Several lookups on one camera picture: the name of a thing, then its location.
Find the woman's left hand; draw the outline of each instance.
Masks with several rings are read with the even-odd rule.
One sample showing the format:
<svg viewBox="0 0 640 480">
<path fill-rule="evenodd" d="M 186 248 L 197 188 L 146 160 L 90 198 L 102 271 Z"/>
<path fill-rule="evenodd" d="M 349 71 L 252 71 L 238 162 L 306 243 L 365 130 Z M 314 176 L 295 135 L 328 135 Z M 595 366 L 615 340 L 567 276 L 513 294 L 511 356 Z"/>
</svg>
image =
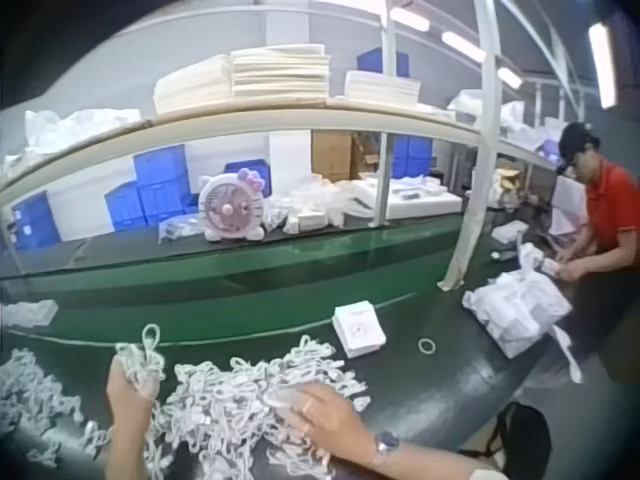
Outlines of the woman's left hand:
<svg viewBox="0 0 640 480">
<path fill-rule="evenodd" d="M 558 278 L 565 282 L 576 282 L 589 273 L 588 265 L 584 258 L 573 260 L 560 267 Z"/>
</svg>

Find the stack of white boxes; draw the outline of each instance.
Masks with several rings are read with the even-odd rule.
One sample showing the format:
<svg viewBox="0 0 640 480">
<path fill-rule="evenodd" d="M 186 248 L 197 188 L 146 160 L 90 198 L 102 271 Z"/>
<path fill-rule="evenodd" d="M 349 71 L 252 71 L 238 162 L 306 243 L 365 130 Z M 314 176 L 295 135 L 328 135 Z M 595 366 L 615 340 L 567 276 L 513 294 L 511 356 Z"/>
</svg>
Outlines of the stack of white boxes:
<svg viewBox="0 0 640 480">
<path fill-rule="evenodd" d="M 347 100 L 353 102 L 416 108 L 420 81 L 352 70 L 347 72 L 344 94 Z"/>
<path fill-rule="evenodd" d="M 228 55 L 216 55 L 170 73 L 156 83 L 153 102 L 158 114 L 201 107 L 231 98 Z"/>
<path fill-rule="evenodd" d="M 376 311 L 373 305 L 366 301 L 337 307 L 333 316 L 333 327 L 349 358 L 375 352 L 387 343 Z"/>
<path fill-rule="evenodd" d="M 231 52 L 234 97 L 326 99 L 329 56 L 324 45 L 277 45 Z"/>
</svg>

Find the white shelf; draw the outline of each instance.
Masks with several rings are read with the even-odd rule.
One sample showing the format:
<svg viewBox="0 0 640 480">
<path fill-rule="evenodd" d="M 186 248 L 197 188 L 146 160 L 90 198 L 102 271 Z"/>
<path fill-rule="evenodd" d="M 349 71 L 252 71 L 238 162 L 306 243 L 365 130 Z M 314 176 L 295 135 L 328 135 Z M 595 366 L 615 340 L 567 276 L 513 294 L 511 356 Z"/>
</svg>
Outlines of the white shelf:
<svg viewBox="0 0 640 480">
<path fill-rule="evenodd" d="M 478 130 L 431 114 L 342 99 L 233 100 L 218 106 L 158 116 L 61 152 L 0 184 L 0 205 L 10 204 L 48 183 L 99 163 L 175 143 L 214 136 L 281 130 L 388 132 L 477 146 Z M 501 141 L 500 153 L 553 170 L 535 153 Z"/>
</svg>

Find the ceiling light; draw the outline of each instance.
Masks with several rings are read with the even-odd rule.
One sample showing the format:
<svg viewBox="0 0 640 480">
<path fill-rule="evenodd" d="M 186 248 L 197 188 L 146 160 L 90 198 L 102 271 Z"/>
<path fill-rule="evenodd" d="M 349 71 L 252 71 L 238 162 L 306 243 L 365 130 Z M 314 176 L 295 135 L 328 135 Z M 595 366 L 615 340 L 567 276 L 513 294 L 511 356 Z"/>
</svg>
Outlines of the ceiling light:
<svg viewBox="0 0 640 480">
<path fill-rule="evenodd" d="M 383 11 L 382 0 L 316 0 L 323 3 L 332 3 L 342 7 L 355 8 L 364 12 L 375 13 L 380 15 Z"/>
<path fill-rule="evenodd" d="M 598 74 L 600 103 L 602 108 L 610 108 L 618 103 L 618 93 L 609 29 L 601 23 L 595 24 L 589 29 L 589 40 Z"/>
<path fill-rule="evenodd" d="M 500 80 L 502 80 L 504 83 L 515 90 L 518 90 L 522 85 L 522 78 L 513 73 L 513 71 L 508 69 L 507 67 L 498 69 L 498 77 L 500 77 Z"/>
<path fill-rule="evenodd" d="M 429 20 L 404 8 L 394 7 L 391 9 L 390 15 L 394 22 L 402 23 L 421 32 L 426 32 L 431 27 Z"/>
<path fill-rule="evenodd" d="M 442 41 L 478 63 L 484 62 L 484 59 L 487 58 L 487 52 L 453 32 L 444 32 Z"/>
</svg>

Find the red polo shirt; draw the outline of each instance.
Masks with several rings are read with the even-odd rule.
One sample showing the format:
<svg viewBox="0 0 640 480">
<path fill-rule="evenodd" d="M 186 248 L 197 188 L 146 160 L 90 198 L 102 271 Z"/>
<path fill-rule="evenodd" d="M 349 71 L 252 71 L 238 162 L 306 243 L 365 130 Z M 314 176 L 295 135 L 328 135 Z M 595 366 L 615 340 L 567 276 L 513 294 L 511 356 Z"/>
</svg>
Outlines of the red polo shirt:
<svg viewBox="0 0 640 480">
<path fill-rule="evenodd" d="M 598 247 L 618 247 L 618 232 L 640 230 L 640 189 L 622 167 L 602 161 L 600 179 L 587 185 L 587 212 Z"/>
</svg>

